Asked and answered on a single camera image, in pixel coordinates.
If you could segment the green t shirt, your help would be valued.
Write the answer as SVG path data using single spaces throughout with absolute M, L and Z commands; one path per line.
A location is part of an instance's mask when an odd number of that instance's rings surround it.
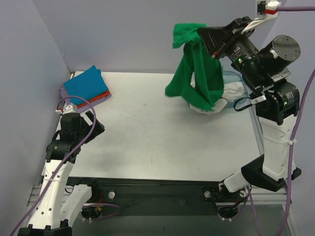
M 165 88 L 168 97 L 181 97 L 190 105 L 214 111 L 223 95 L 222 66 L 213 59 L 197 30 L 206 27 L 200 23 L 179 23 L 173 29 L 174 49 L 183 46 L 183 56 L 171 82 Z

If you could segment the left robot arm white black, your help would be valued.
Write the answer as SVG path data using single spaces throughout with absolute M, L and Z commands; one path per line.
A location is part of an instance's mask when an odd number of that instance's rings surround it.
M 20 236 L 70 236 L 72 225 L 83 205 L 98 202 L 100 189 L 95 179 L 81 179 L 64 202 L 63 195 L 81 146 L 105 131 L 94 110 L 86 116 L 88 125 L 78 112 L 64 111 L 58 130 L 46 148 L 44 178 L 38 199 L 27 212 L 30 219 L 18 231 Z

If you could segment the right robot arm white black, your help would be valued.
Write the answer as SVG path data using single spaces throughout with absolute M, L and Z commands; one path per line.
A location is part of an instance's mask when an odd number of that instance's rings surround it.
M 228 57 L 241 73 L 263 134 L 264 153 L 219 183 L 218 195 L 224 201 L 249 185 L 277 192 L 302 173 L 290 153 L 300 92 L 287 80 L 288 66 L 300 57 L 301 49 L 287 35 L 276 36 L 263 49 L 257 49 L 250 41 L 255 24 L 243 17 L 223 27 L 197 30 L 214 59 Z

